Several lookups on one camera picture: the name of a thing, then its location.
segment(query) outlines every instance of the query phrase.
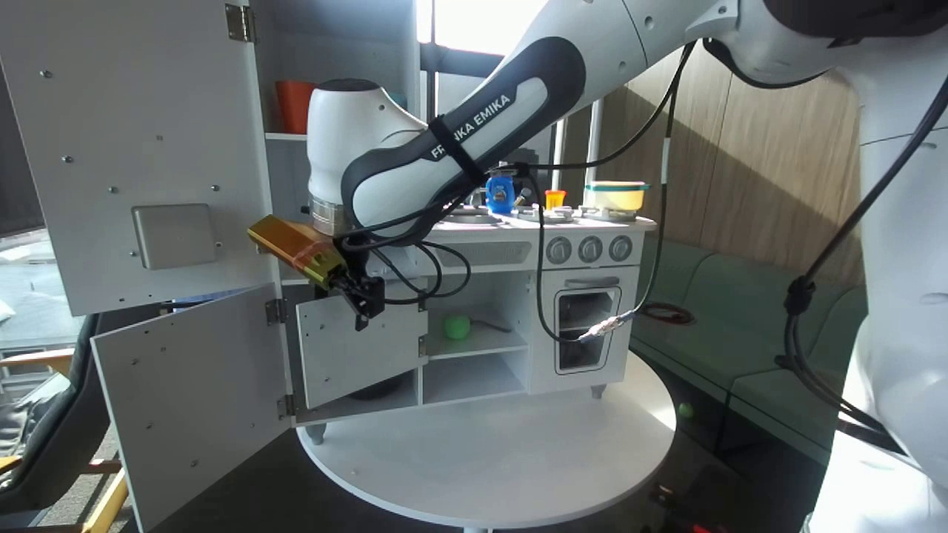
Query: dark floor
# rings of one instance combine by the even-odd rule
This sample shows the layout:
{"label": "dark floor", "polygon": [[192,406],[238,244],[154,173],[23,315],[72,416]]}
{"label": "dark floor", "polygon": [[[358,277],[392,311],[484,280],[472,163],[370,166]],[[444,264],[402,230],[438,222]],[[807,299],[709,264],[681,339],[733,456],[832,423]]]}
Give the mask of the dark floor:
{"label": "dark floor", "polygon": [[[679,533],[706,523],[715,533],[798,533],[814,499],[822,466],[743,421],[721,437],[721,409],[696,389],[672,384],[691,416],[654,474],[623,503],[533,533]],[[159,533],[416,533],[448,530],[382,511],[333,486],[300,450],[296,434],[272,441],[204,498],[173,515]]]}

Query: white panel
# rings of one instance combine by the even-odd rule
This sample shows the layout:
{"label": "white panel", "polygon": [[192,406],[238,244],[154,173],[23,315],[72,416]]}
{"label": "white panel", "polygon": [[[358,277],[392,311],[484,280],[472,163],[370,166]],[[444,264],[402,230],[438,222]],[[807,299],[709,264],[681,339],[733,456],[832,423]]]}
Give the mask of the white panel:
{"label": "white panel", "polygon": [[388,304],[362,330],[345,296],[305,301],[296,318],[309,409],[420,363],[417,336],[426,330],[426,314],[416,304]]}
{"label": "white panel", "polygon": [[[5,0],[0,61],[74,314],[269,274],[253,44],[223,0]],[[145,270],[137,204],[208,204],[219,258]]]}
{"label": "white panel", "polygon": [[287,428],[272,287],[94,336],[140,530],[151,530]]}

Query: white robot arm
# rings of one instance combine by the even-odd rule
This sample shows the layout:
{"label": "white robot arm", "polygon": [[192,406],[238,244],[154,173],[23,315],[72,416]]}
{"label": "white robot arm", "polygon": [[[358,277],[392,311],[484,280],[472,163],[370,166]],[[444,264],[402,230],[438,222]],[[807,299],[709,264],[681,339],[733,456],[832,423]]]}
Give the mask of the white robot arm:
{"label": "white robot arm", "polygon": [[[743,79],[789,84],[839,70],[862,104],[862,193],[913,136],[948,74],[945,0],[552,0],[524,40],[453,111],[385,136],[334,176],[346,222],[380,243],[416,243],[484,169],[559,114],[614,92],[685,40]],[[909,450],[931,495],[948,486],[948,118],[862,225],[870,315],[848,394]]]}

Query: open cabinet door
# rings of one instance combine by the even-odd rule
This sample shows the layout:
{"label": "open cabinet door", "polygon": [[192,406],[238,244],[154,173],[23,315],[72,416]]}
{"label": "open cabinet door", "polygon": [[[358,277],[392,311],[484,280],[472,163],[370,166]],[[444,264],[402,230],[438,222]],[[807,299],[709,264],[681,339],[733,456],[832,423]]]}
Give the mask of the open cabinet door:
{"label": "open cabinet door", "polygon": [[140,530],[154,530],[291,425],[272,287],[91,339]]}
{"label": "open cabinet door", "polygon": [[260,287],[256,44],[225,0],[4,0],[0,64],[74,314]]}

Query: white round table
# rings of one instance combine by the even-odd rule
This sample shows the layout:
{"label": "white round table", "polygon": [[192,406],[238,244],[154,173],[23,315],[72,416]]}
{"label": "white round table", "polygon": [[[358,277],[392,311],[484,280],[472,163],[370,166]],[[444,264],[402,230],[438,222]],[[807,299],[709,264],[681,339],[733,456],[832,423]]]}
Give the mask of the white round table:
{"label": "white round table", "polygon": [[349,495],[431,523],[543,526],[592,515],[638,487],[675,434],[669,389],[628,357],[625,381],[342,416],[296,428]]}

